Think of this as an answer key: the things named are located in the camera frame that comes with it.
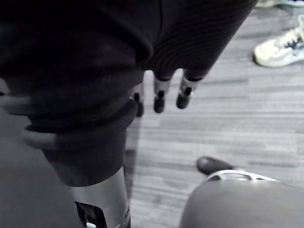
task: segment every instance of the shoe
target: shoe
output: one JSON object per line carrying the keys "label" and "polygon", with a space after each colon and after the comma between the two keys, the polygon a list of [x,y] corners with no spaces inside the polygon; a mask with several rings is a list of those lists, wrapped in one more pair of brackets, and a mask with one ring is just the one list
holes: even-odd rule
{"label": "shoe", "polygon": [[254,50],[257,64],[264,67],[283,67],[304,60],[304,15],[299,26],[282,36],[258,45]]}
{"label": "shoe", "polygon": [[287,5],[291,7],[304,7],[304,0],[260,0],[257,8],[270,8],[278,5]]}
{"label": "shoe", "polygon": [[200,172],[207,176],[217,171],[235,169],[234,166],[225,161],[205,156],[197,159],[196,166]]}

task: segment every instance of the white sneaker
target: white sneaker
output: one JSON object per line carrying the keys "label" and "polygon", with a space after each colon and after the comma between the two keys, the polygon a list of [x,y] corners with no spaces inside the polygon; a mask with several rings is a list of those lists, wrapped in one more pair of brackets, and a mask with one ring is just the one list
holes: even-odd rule
{"label": "white sneaker", "polygon": [[304,15],[299,15],[299,26],[282,36],[258,45],[255,60],[265,67],[283,67],[304,60]]}
{"label": "white sneaker", "polygon": [[291,7],[304,7],[304,0],[260,0],[257,8],[269,8],[277,5],[287,5]]}

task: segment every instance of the robotic hand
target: robotic hand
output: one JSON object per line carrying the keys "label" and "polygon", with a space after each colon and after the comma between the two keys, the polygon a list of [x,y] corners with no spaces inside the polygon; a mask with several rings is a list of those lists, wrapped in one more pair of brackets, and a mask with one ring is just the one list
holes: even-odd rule
{"label": "robotic hand", "polygon": [[122,166],[126,128],[143,114],[144,70],[155,73],[160,113],[183,68],[185,108],[256,2],[1,1],[1,104],[30,119],[26,142],[71,188],[85,227],[130,226]]}

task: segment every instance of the black shoe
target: black shoe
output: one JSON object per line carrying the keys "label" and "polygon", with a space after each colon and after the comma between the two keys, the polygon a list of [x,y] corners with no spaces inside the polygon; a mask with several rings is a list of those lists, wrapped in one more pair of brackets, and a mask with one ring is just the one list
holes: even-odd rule
{"label": "black shoe", "polygon": [[208,176],[217,171],[233,170],[235,168],[225,161],[205,156],[197,159],[196,165],[200,172]]}

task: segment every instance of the gray carpet floor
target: gray carpet floor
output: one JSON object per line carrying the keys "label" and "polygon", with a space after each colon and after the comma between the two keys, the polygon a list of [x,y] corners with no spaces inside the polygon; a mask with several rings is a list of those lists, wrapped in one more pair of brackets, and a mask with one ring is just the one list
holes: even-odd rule
{"label": "gray carpet floor", "polygon": [[[204,180],[195,168],[202,155],[304,187],[304,63],[268,69],[252,61],[257,44],[295,23],[278,8],[254,10],[186,110],[175,106],[181,70],[163,114],[152,110],[153,77],[146,72],[145,114],[130,126],[126,150],[134,228],[178,227],[189,194]],[[0,110],[2,227],[81,227],[67,188],[41,152],[21,140],[27,124]]]}

